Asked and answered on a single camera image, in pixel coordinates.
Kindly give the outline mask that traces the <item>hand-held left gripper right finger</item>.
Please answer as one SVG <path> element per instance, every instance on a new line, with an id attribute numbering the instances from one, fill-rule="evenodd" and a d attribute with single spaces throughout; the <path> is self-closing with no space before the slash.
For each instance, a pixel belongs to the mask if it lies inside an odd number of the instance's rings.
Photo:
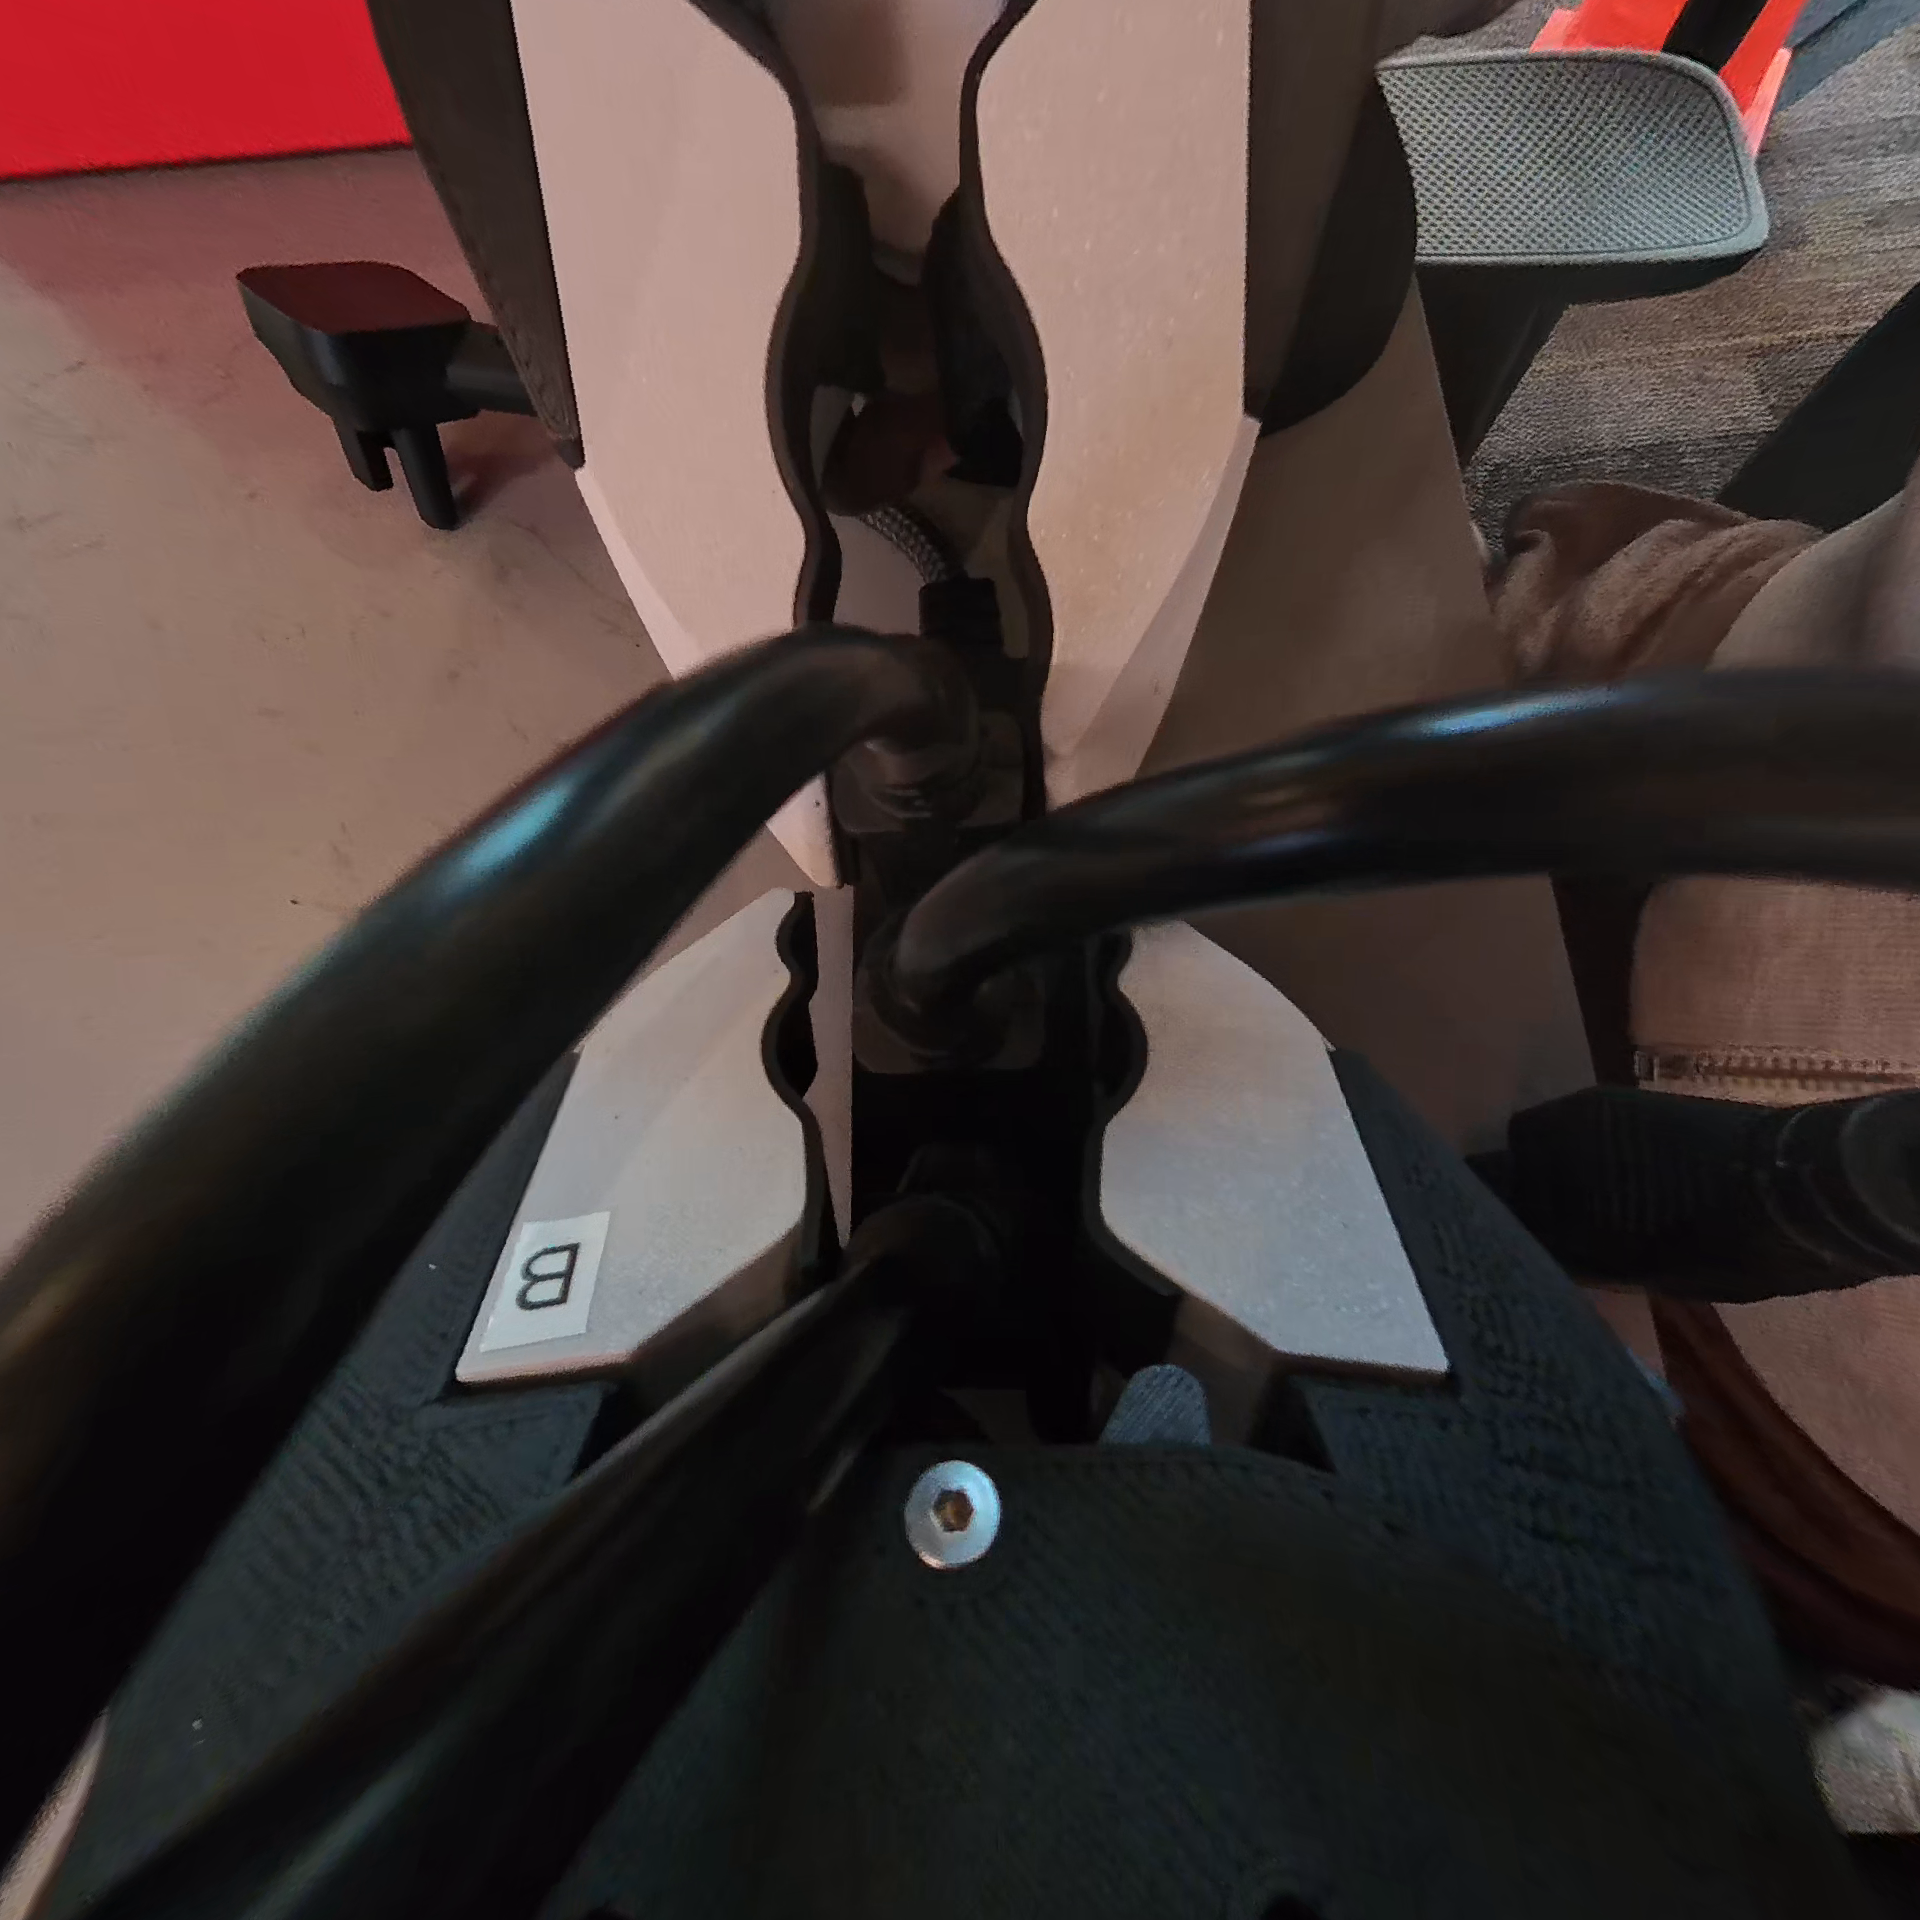
<path id="1" fill-rule="evenodd" d="M 1117 992 L 1143 1068 L 1096 1151 L 1096 1221 L 1263 1356 L 1446 1379 L 1449 1361 L 1320 1029 L 1191 925 Z"/>

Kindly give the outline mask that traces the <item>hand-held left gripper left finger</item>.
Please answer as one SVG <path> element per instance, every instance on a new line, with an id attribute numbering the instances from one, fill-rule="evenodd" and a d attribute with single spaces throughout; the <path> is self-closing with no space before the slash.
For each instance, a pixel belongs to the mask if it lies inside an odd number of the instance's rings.
<path id="1" fill-rule="evenodd" d="M 457 1383 L 691 1383 L 833 1255 L 809 893 L 651 963 L 580 1043 Z"/>

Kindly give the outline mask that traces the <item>orange traffic cone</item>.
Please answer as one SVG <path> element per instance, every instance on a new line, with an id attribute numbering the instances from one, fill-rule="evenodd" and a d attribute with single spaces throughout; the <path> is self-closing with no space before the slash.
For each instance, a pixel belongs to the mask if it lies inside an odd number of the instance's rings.
<path id="1" fill-rule="evenodd" d="M 1761 125 L 1791 61 L 1806 3 L 1564 3 L 1533 52 L 1666 52 L 1704 66 L 1740 115 Z"/>

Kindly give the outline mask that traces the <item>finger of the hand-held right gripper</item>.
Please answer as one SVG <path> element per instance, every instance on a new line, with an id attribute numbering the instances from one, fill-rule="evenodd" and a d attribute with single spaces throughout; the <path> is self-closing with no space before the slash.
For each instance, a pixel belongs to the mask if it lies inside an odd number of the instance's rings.
<path id="1" fill-rule="evenodd" d="M 1250 3 L 1024 3 L 969 82 L 986 235 L 1040 349 L 1046 781 L 1139 771 L 1250 466 L 1250 78 Z"/>
<path id="2" fill-rule="evenodd" d="M 786 402 L 817 221 L 794 86 L 730 3 L 516 3 L 577 488 L 674 681 L 837 585 Z"/>

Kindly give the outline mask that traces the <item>red plastic bin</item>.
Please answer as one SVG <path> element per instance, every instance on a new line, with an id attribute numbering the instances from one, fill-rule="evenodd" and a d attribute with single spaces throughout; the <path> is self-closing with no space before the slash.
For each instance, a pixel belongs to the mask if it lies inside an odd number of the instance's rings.
<path id="1" fill-rule="evenodd" d="M 364 3 L 6 3 L 1 181 L 406 146 Z"/>

